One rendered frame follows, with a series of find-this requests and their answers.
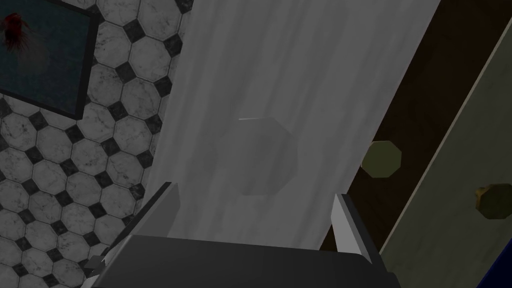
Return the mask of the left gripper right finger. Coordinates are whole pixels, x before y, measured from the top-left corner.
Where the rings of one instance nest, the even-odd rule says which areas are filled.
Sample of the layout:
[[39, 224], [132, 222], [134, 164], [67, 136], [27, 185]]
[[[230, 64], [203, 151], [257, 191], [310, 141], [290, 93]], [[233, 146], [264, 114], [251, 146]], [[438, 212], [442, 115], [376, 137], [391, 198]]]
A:
[[373, 265], [383, 265], [379, 251], [350, 196], [334, 195], [331, 224], [337, 251], [362, 255]]

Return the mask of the dark framed fish picture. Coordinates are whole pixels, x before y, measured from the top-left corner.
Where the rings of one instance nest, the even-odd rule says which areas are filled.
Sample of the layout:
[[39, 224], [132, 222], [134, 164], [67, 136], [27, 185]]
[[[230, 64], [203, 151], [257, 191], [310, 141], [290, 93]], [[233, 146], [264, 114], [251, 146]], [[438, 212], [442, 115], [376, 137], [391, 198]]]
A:
[[0, 96], [80, 120], [100, 12], [96, 0], [0, 0]]

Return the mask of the olive grey door leaf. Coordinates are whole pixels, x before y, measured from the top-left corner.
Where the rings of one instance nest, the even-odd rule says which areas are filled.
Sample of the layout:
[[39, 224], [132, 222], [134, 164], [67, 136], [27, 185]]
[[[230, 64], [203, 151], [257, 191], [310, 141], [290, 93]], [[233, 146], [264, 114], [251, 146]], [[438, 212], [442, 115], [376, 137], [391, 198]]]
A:
[[401, 288], [477, 288], [512, 238], [476, 209], [492, 184], [512, 185], [512, 18], [380, 251]]

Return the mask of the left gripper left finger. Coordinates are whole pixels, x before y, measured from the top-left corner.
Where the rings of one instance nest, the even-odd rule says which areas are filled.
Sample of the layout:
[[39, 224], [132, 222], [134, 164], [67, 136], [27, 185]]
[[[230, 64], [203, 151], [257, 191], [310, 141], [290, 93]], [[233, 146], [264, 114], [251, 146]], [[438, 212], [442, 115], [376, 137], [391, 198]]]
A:
[[178, 184], [165, 182], [101, 255], [106, 256], [129, 235], [167, 237], [180, 206]]

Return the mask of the olive round door knob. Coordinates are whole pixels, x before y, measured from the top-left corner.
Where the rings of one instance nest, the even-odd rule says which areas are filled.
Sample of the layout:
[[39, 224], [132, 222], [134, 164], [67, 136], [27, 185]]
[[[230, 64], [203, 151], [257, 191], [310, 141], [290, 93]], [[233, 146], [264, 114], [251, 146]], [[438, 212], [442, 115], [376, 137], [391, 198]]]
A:
[[512, 184], [497, 183], [475, 191], [475, 208], [489, 220], [504, 220], [512, 215]]
[[389, 140], [373, 141], [360, 167], [374, 179], [390, 177], [401, 167], [402, 152]]

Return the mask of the grey round door knob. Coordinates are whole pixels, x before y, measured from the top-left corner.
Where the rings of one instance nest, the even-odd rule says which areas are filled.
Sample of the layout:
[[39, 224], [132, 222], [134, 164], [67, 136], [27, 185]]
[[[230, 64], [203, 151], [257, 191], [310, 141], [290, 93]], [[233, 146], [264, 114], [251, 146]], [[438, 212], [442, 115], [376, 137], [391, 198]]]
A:
[[297, 175], [297, 140], [272, 117], [236, 120], [218, 148], [230, 184], [242, 195], [274, 195]]

